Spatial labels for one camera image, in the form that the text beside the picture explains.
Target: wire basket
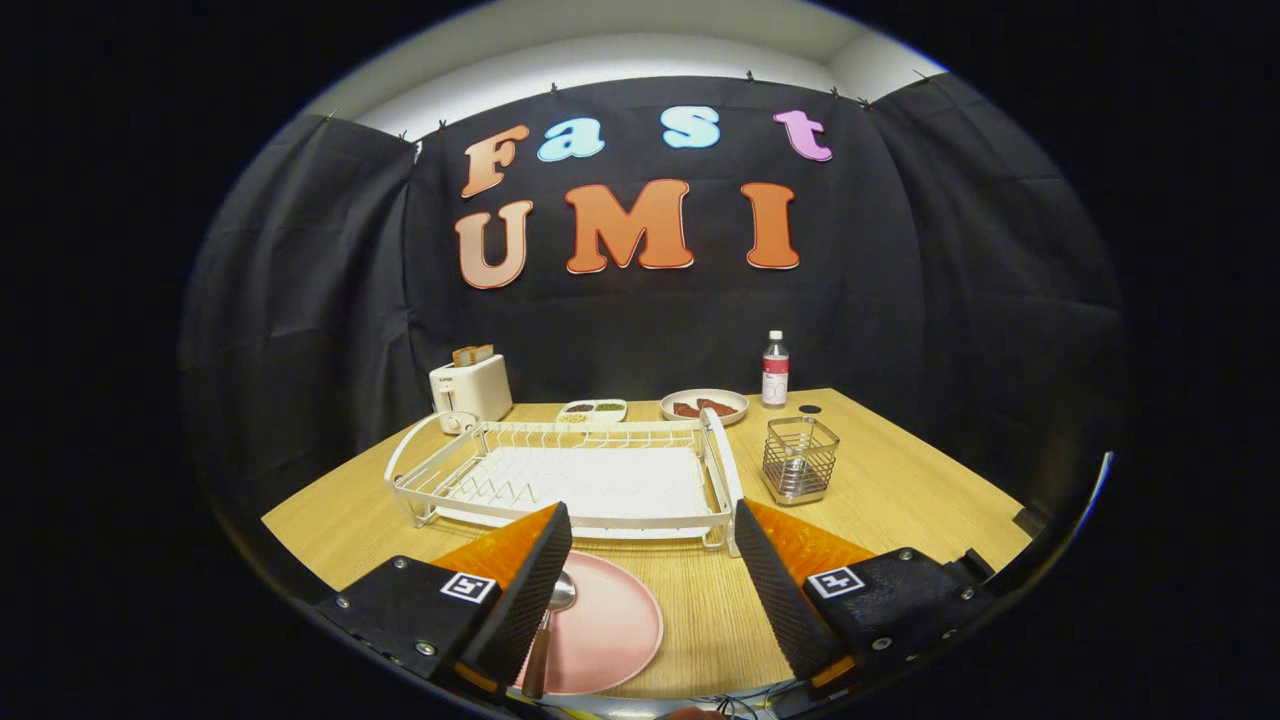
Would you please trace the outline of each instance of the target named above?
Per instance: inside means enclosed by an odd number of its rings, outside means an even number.
[[[831,484],[840,438],[813,418],[769,420],[764,475],[778,505],[822,500]]]

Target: plastic bottle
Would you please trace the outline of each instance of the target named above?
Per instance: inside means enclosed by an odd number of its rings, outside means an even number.
[[[764,348],[764,380],[760,384],[760,402],[765,407],[787,404],[787,377],[791,373],[791,354],[782,347],[782,331],[769,331],[769,346]]]

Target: black fabric backdrop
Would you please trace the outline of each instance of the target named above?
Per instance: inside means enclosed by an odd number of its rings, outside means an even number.
[[[663,109],[709,105],[721,140],[662,142]],[[797,155],[778,111],[822,123],[828,163]],[[577,117],[607,146],[543,163]],[[516,124],[504,181],[470,200],[467,146]],[[209,231],[180,361],[197,466],[256,519],[431,410],[426,373],[462,345],[507,356],[517,401],[759,392],[769,329],[792,388],[836,387],[1051,512],[1087,488],[1124,409],[1119,293],[1083,206],[1009,118],[952,76],[870,109],[769,83],[652,78],[562,90],[413,143],[301,117],[243,174]],[[572,275],[564,192],[623,208],[652,179],[690,184],[680,270]],[[746,182],[795,191],[794,270],[751,268]],[[527,261],[467,286],[453,224],[531,200]],[[502,245],[497,217],[486,245]],[[490,261],[500,258],[490,255]]]

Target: toaster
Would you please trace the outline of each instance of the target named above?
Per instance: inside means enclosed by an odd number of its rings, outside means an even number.
[[[511,386],[507,383],[507,364],[502,355],[494,355],[475,365],[457,368],[453,363],[428,374],[431,380],[431,402],[436,413],[460,411],[480,420],[500,420],[511,411]],[[457,416],[440,419],[440,428],[458,434],[463,421]]]

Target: dish rack wire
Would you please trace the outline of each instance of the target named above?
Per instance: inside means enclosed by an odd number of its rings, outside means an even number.
[[[419,430],[457,416],[463,418],[453,425],[462,427],[458,437],[394,475]],[[650,423],[499,423],[435,413],[401,439],[384,479],[417,528],[438,516],[500,527],[563,501],[575,537],[700,537],[707,548],[740,556],[733,512],[742,486],[712,410]],[[723,533],[712,541],[717,528]]]

